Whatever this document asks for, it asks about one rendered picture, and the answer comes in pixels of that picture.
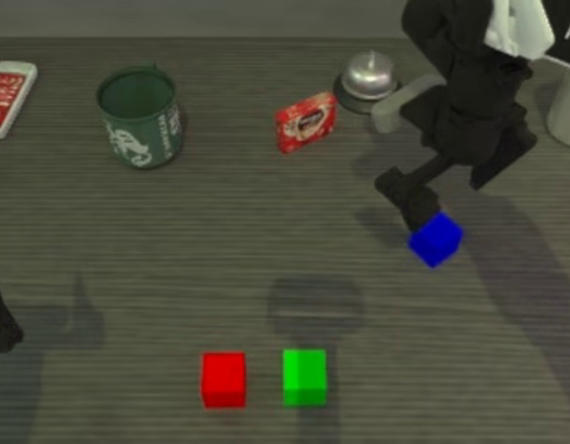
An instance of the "mug rim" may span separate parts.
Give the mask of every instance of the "mug rim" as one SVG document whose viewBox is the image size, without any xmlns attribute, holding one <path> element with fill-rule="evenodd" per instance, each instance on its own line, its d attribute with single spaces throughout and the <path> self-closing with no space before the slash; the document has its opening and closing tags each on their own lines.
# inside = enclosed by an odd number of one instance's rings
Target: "mug rim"
<svg viewBox="0 0 570 444">
<path fill-rule="evenodd" d="M 147 116 L 143 116 L 143 117 L 119 117 L 119 116 L 115 116 L 114 114 L 110 114 L 102 106 L 102 95 L 104 94 L 105 89 L 108 88 L 115 80 L 118 80 L 121 77 L 125 77 L 125 76 L 130 75 L 131 73 L 135 73 L 135 72 L 149 72 L 149 73 L 157 76 L 159 79 L 163 80 L 167 84 L 167 86 L 169 86 L 169 88 L 172 90 L 171 97 L 168 99 L 167 103 L 165 103 L 163 106 L 160 107 L 160 109 L 158 111 L 155 111 L 154 113 L 149 114 Z M 104 80 L 102 80 L 102 82 L 100 83 L 100 86 L 98 86 L 98 89 L 96 90 L 96 103 L 98 104 L 98 108 L 100 108 L 100 111 L 106 117 L 110 117 L 110 118 L 112 118 L 114 120 L 118 120 L 118 121 L 139 122 L 139 121 L 143 121 L 143 120 L 150 120 L 151 118 L 156 117 L 156 116 L 164 113 L 168 108 L 171 107 L 171 105 L 174 102 L 176 102 L 176 83 L 174 83 L 174 80 L 172 80 L 168 76 L 168 74 L 166 74 L 164 71 L 162 71 L 161 69 L 159 69 L 155 65 L 118 69 L 118 70 L 112 72 L 111 74 L 109 74 Z"/>
</svg>

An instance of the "red and white package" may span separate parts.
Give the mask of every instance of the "red and white package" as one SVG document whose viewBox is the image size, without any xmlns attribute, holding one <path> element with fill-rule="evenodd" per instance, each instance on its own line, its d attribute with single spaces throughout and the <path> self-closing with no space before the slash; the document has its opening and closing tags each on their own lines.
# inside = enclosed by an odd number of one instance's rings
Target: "red and white package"
<svg viewBox="0 0 570 444">
<path fill-rule="evenodd" d="M 289 154 L 332 132 L 337 116 L 337 100 L 331 92 L 321 92 L 277 112 L 277 144 Z"/>
</svg>

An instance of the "green mug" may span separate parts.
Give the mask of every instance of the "green mug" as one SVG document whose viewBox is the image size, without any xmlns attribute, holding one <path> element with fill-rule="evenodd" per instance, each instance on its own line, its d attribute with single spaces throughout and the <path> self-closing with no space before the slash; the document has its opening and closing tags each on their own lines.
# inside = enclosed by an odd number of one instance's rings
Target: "green mug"
<svg viewBox="0 0 570 444">
<path fill-rule="evenodd" d="M 180 151 L 176 86 L 155 64 L 111 74 L 98 88 L 96 100 L 121 163 L 151 169 L 169 162 Z"/>
</svg>

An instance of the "green cube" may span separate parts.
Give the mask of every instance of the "green cube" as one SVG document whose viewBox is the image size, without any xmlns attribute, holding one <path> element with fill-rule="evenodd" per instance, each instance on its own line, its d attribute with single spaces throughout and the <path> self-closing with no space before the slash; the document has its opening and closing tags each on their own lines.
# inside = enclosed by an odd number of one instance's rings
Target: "green cube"
<svg viewBox="0 0 570 444">
<path fill-rule="evenodd" d="M 286 407 L 326 405 L 326 351 L 283 351 L 283 404 Z"/>
</svg>

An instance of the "wall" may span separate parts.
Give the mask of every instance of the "wall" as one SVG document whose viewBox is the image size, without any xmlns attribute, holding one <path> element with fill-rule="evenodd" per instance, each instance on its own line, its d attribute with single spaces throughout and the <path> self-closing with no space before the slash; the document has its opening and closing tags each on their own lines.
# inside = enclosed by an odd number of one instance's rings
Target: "wall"
<svg viewBox="0 0 570 444">
<path fill-rule="evenodd" d="M 399 37 L 406 0 L 0 0 L 0 36 Z"/>
</svg>

